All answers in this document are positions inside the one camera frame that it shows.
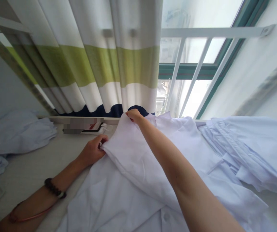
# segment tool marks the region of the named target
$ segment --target green window frame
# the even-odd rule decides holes
[[[255,26],[258,19],[267,8],[269,0],[244,0],[240,10],[233,22],[232,27],[249,27]],[[221,63],[225,53],[231,44],[232,39],[226,39],[219,51],[218,56],[213,64],[203,64],[199,72],[197,80],[212,80],[215,75],[219,64]],[[242,44],[245,39],[239,39],[235,49],[233,50],[231,56],[229,57],[223,71],[221,72],[219,78],[215,82],[209,96],[207,97],[202,109],[200,110],[196,119],[200,119],[203,115],[205,109],[207,108],[211,98],[219,87],[220,83],[224,79],[226,73],[231,67],[234,59],[236,58]],[[195,72],[197,64],[196,63],[181,63],[177,73],[177,80],[191,80]],[[174,63],[160,63],[159,65],[159,80],[168,80],[172,78],[175,64]]]

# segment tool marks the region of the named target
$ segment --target striped curtain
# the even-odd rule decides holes
[[[8,2],[31,33],[4,35],[60,115],[155,112],[162,0]]]

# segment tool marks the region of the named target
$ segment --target right hand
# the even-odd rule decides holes
[[[101,159],[105,155],[105,151],[100,146],[107,141],[108,136],[104,134],[100,134],[93,140],[90,140],[76,158],[78,163],[84,165],[84,168],[86,168]]]
[[[125,113],[132,122],[138,123],[138,121],[143,117],[143,115],[141,115],[141,113],[138,111],[138,109],[132,109],[129,110],[128,112]]]

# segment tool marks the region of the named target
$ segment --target forearm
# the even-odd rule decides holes
[[[175,191],[190,231],[244,231],[178,148],[145,118],[137,124]]]
[[[141,118],[137,124],[170,184],[173,188],[183,187],[186,178],[191,177],[189,172],[195,172],[192,165],[178,148],[148,120]]]
[[[53,178],[51,182],[61,191],[65,192],[84,168],[83,164],[74,160]],[[43,186],[17,207],[15,215],[19,219],[34,216],[51,207],[58,200],[59,198],[56,195]],[[35,231],[45,216],[46,214],[26,222],[11,223],[9,215],[7,215],[0,221],[0,231]]]

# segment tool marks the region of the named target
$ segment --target metal window bar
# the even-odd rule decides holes
[[[222,72],[226,62],[228,61],[230,55],[232,54],[234,48],[237,45],[238,39],[240,38],[253,38],[253,37],[264,37],[267,36],[272,29],[275,27],[275,25],[270,25],[267,27],[229,27],[229,28],[177,28],[177,29],[162,29],[161,30],[161,37],[181,37],[181,41],[179,44],[179,48],[178,48],[178,54],[177,54],[177,59],[176,59],[176,63],[175,63],[175,67],[174,67],[174,71],[173,71],[173,75],[172,75],[172,80],[171,80],[171,84],[170,84],[170,88],[169,88],[169,92],[168,92],[168,96],[167,96],[167,103],[165,105],[164,111],[167,112],[169,107],[170,107],[170,103],[171,103],[171,97],[172,97],[172,92],[174,89],[174,85],[175,85],[175,81],[176,81],[176,77],[177,77],[177,73],[178,73],[178,69],[179,69],[179,65],[180,65],[180,60],[181,60],[181,55],[183,52],[183,48],[184,48],[184,44],[185,44],[185,40],[186,38],[189,37],[207,37],[207,41],[205,43],[204,46],[204,50],[200,56],[199,62],[197,64],[197,67],[195,69],[195,73],[193,75],[189,90],[187,92],[186,95],[186,99],[183,103],[181,112],[179,114],[179,117],[182,117],[182,114],[185,110],[185,107],[187,105],[188,99],[191,95],[192,89],[194,87],[194,84],[196,82],[197,76],[201,70],[202,64],[204,62],[205,56],[207,54],[207,51],[209,49],[211,40],[213,37],[225,37],[225,38],[233,38],[230,47],[228,48],[223,60],[221,61],[212,81],[211,84],[207,90],[207,92],[204,95],[204,98],[202,100],[202,102],[200,103],[199,108],[197,109],[194,118],[197,117],[198,113],[200,112],[200,110],[202,109],[208,95],[210,94],[213,86],[215,85],[217,79],[220,76],[220,73]]]
[[[191,94],[191,92],[192,92],[192,89],[193,89],[193,87],[194,87],[194,84],[195,84],[195,82],[196,82],[196,79],[197,79],[197,77],[199,76],[200,69],[202,68],[202,65],[203,65],[204,59],[205,59],[205,57],[206,57],[207,51],[208,51],[208,49],[209,49],[209,46],[210,46],[210,44],[211,44],[211,41],[212,41],[212,38],[208,38],[207,41],[206,41],[206,43],[205,43],[204,50],[203,50],[203,52],[202,52],[202,54],[201,54],[201,56],[200,56],[200,59],[199,59],[199,62],[198,62],[198,64],[197,64],[197,66],[196,66],[194,75],[193,75],[192,80],[191,80],[191,84],[190,84],[189,90],[188,90],[188,92],[187,92],[186,98],[185,98],[184,103],[183,103],[183,106],[182,106],[182,108],[181,108],[181,111],[180,111],[180,114],[179,114],[179,118],[182,117],[182,114],[183,114],[183,112],[184,112],[184,109],[186,108],[186,105],[187,105],[187,103],[188,103],[190,94]]]

